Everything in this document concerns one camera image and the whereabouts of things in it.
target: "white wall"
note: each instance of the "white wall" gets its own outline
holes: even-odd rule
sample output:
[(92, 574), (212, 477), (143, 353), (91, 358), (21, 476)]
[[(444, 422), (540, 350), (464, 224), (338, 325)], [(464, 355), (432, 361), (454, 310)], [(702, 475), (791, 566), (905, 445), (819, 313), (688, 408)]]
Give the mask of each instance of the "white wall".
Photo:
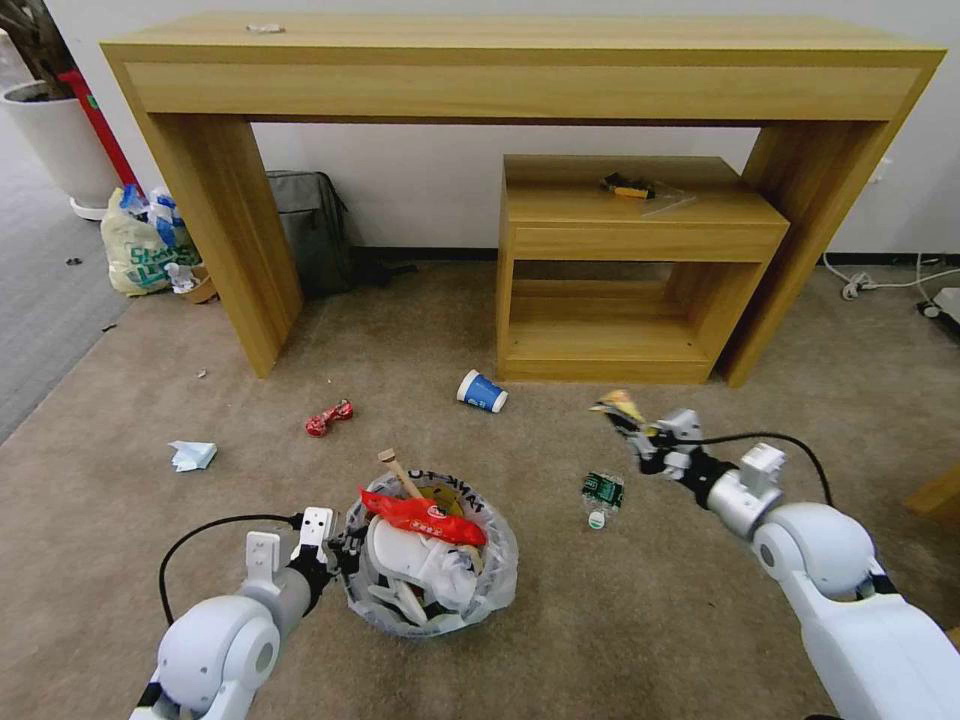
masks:
[[(448, 14), (817, 14), (950, 49), (837, 234), (841, 252), (960, 252), (960, 12), (957, 0), (47, 0), (134, 172), (160, 175), (97, 42), (200, 10)], [(368, 245), (494, 247), (504, 153), (712, 154), (742, 169), (747, 129), (258, 125), (268, 169), (322, 169)]]

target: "red wrapper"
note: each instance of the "red wrapper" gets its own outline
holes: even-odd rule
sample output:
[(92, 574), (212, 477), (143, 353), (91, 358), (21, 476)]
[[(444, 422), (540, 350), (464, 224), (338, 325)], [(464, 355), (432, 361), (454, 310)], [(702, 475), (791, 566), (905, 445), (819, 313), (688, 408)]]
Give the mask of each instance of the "red wrapper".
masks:
[(314, 415), (307, 420), (304, 428), (307, 435), (314, 437), (323, 437), (330, 432), (330, 425), (336, 420), (349, 420), (353, 417), (353, 403), (343, 399), (332, 408), (327, 408), (319, 415)]
[(428, 498), (395, 498), (360, 489), (360, 500), (370, 512), (395, 528), (432, 535), (453, 545), (486, 545), (487, 536), (476, 523), (446, 515)]

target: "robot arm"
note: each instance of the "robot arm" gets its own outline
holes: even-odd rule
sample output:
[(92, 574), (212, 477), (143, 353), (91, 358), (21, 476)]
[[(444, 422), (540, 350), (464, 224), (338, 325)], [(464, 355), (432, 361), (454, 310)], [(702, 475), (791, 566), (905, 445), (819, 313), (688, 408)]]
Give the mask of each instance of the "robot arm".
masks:
[(292, 552), (279, 535), (249, 533), (246, 580), (236, 594), (204, 600), (170, 626), (131, 720), (177, 720), (181, 707), (195, 718), (242, 720), (333, 576), (324, 552), (333, 526), (332, 510), (307, 508)]
[(622, 392), (593, 409), (627, 440), (641, 473), (681, 483), (750, 545), (783, 589), (807, 655), (846, 720), (960, 718), (960, 654), (897, 593), (860, 523), (819, 503), (782, 504), (781, 451), (758, 443), (737, 466), (697, 444), (703, 437), (692, 410), (648, 424)]

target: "power cord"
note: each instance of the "power cord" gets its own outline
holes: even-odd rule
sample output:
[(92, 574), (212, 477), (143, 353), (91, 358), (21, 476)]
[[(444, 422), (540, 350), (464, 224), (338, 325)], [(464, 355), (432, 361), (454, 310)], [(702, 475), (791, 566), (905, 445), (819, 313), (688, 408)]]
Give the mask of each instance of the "power cord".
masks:
[(823, 501), (830, 507), (836, 507), (833, 504), (833, 493), (830, 491), (830, 482), (827, 480), (827, 473), (823, 469), (823, 465), (820, 463), (820, 459), (817, 457), (816, 453), (810, 449), (810, 446), (807, 445), (802, 440), (798, 440), (792, 435), (785, 435), (784, 433), (776, 432), (749, 432), (749, 433), (737, 433), (736, 435), (721, 435), (715, 438), (704, 438), (703, 440), (688, 440), (683, 439), (681, 444), (683, 445), (719, 445), (720, 443), (733, 442), (734, 440), (747, 440), (751, 438), (775, 438), (777, 440), (786, 440), (789, 443), (793, 443), (798, 448), (803, 450), (807, 457), (810, 458), (810, 462), (813, 463), (813, 467), (817, 470), (817, 476), (820, 478), (820, 486), (823, 488)]
[(303, 522), (303, 513), (297, 513), (296, 515), (271, 515), (269, 513), (256, 513), (253, 515), (230, 515), (229, 517), (223, 517), (219, 520), (212, 520), (200, 527), (194, 528), (182, 538), (177, 540), (169, 550), (167, 554), (163, 556), (163, 560), (160, 562), (160, 572), (158, 576), (158, 583), (160, 586), (160, 602), (163, 604), (163, 614), (167, 618), (167, 625), (173, 625), (173, 611), (170, 609), (170, 600), (167, 598), (167, 581), (166, 581), (166, 572), (167, 572), (167, 563), (170, 562), (170, 558), (173, 557), (173, 554), (183, 545), (187, 540), (192, 538), (194, 535), (202, 533), (204, 530), (209, 530), (212, 527), (217, 527), (218, 525), (226, 525), (228, 523), (235, 522), (247, 522), (248, 520), (274, 520), (276, 522), (288, 523), (293, 527), (294, 530), (300, 529), (300, 524)]
[(823, 254), (823, 266), (846, 283), (846, 285), (844, 285), (840, 290), (840, 296), (844, 300), (856, 300), (860, 296), (861, 290), (916, 287), (920, 290), (920, 294), (923, 295), (924, 300), (931, 302), (930, 297), (927, 295), (927, 292), (923, 287), (923, 283), (929, 280), (936, 280), (937, 278), (945, 277), (947, 275), (953, 275), (954, 273), (960, 273), (960, 268), (956, 268), (954, 270), (944, 270), (943, 272), (936, 273), (935, 275), (927, 275), (926, 277), (923, 277), (921, 273), (921, 269), (923, 267), (923, 253), (917, 253), (916, 277), (913, 281), (907, 283), (878, 283), (872, 277), (870, 277), (870, 273), (862, 271), (854, 273), (848, 277), (830, 264), (830, 261), (827, 259), (827, 253)]

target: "white plastic bag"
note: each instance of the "white plastic bag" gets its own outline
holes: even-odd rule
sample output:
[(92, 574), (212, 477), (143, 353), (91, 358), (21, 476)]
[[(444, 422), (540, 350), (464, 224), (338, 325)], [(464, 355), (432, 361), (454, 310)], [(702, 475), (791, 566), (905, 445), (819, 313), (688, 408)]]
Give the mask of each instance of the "white plastic bag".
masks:
[(171, 228), (168, 246), (153, 225), (137, 219), (139, 206), (130, 200), (129, 190), (114, 190), (107, 213), (100, 222), (100, 236), (107, 252), (110, 284), (127, 295), (146, 295), (170, 287), (163, 266), (170, 262), (200, 264), (193, 241), (182, 224)]
[[(423, 470), (411, 470), (410, 477), (418, 487), (444, 484), (460, 496), (463, 516), (479, 525), (487, 535), (483, 546), (483, 572), (477, 579), (477, 589), (466, 609), (461, 613), (445, 613), (430, 619), (426, 625), (410, 623), (399, 612), (386, 607), (371, 596), (367, 589), (376, 585), (378, 573), (367, 554), (360, 553), (360, 570), (347, 578), (344, 589), (350, 609), (374, 627), (391, 635), (402, 637), (433, 637), (453, 632), (467, 625), (482, 622), (494, 610), (505, 608), (517, 593), (517, 538), (510, 525), (496, 508), (483, 499), (472, 487), (450, 475)], [(383, 475), (367, 488), (370, 492), (403, 497), (400, 481), (392, 474)], [(346, 531), (353, 533), (368, 523), (367, 509), (358, 499), (347, 512)]]

